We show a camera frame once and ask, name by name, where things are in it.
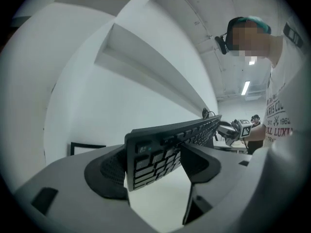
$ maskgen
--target white t-shirt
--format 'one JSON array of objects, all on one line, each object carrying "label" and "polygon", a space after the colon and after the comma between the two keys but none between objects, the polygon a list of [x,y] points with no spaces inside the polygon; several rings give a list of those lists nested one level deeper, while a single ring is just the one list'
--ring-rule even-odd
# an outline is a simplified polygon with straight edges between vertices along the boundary
[{"label": "white t-shirt", "polygon": [[282,103],[278,99],[279,92],[295,76],[303,64],[304,54],[286,36],[283,35],[283,49],[278,64],[271,67],[267,84],[267,107],[263,125],[266,126],[264,147],[270,146],[276,139],[287,136],[293,130]]}]

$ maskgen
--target black keyboard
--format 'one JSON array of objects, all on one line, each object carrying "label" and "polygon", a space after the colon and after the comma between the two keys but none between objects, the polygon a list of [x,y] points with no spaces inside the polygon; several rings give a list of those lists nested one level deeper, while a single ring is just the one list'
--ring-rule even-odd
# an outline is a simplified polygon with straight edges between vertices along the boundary
[{"label": "black keyboard", "polygon": [[178,168],[181,143],[206,146],[212,141],[221,116],[132,130],[125,136],[127,184],[137,190]]}]

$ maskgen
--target black picture frame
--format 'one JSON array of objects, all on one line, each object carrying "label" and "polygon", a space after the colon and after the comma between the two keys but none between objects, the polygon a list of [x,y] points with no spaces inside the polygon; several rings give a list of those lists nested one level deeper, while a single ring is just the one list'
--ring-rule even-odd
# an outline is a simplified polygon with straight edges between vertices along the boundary
[{"label": "black picture frame", "polygon": [[104,147],[106,147],[106,145],[91,145],[91,144],[72,142],[70,145],[70,155],[75,155],[75,151],[74,151],[75,148],[84,148],[84,149],[93,150],[93,149],[101,149]]}]

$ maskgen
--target white ceiling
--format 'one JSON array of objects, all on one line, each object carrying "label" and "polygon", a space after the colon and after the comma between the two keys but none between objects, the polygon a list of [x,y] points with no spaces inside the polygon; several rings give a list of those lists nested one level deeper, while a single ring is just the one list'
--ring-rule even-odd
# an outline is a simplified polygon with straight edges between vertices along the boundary
[{"label": "white ceiling", "polygon": [[265,94],[269,61],[258,60],[250,66],[244,57],[222,55],[214,37],[226,32],[232,18],[249,15],[262,18],[273,35],[280,34],[289,14],[283,0],[155,1],[176,20],[199,51],[218,100],[240,96],[245,81],[251,81],[246,99]]}]

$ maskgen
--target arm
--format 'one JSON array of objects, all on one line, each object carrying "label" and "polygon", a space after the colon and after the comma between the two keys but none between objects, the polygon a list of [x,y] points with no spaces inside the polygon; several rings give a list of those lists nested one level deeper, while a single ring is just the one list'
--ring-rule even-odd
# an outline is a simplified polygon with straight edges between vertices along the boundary
[{"label": "arm", "polygon": [[265,139],[266,135],[266,126],[263,124],[258,125],[251,129],[251,133],[248,137],[245,137],[245,141],[261,141]]}]

